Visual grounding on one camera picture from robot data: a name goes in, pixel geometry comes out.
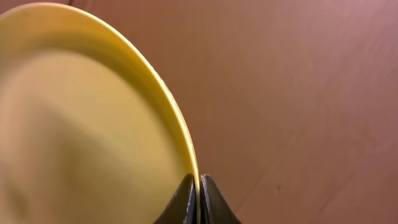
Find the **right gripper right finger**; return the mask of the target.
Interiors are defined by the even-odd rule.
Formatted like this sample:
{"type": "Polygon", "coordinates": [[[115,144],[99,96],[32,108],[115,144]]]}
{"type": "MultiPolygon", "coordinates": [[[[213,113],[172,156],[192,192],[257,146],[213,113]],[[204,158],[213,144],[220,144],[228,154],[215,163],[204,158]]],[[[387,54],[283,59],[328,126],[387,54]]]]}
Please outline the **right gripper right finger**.
{"type": "Polygon", "coordinates": [[[209,174],[200,180],[201,224],[242,224],[209,174]]]}

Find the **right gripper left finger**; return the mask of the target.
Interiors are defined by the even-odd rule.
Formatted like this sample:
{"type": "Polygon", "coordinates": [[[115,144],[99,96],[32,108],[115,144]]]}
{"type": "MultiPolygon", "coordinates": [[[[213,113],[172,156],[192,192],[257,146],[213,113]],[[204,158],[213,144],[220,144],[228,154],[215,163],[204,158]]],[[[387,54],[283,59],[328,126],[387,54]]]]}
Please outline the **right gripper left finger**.
{"type": "Polygon", "coordinates": [[[193,174],[187,174],[154,224],[196,224],[197,193],[193,174]]]}

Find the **yellow-green plate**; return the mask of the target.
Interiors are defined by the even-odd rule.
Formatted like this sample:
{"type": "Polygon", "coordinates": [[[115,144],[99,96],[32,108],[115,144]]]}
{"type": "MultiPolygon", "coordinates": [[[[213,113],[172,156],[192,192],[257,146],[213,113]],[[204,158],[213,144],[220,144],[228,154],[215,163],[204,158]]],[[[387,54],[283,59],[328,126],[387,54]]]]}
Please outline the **yellow-green plate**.
{"type": "Polygon", "coordinates": [[[1,15],[1,222],[154,223],[198,167],[142,54],[75,7],[1,15]]]}

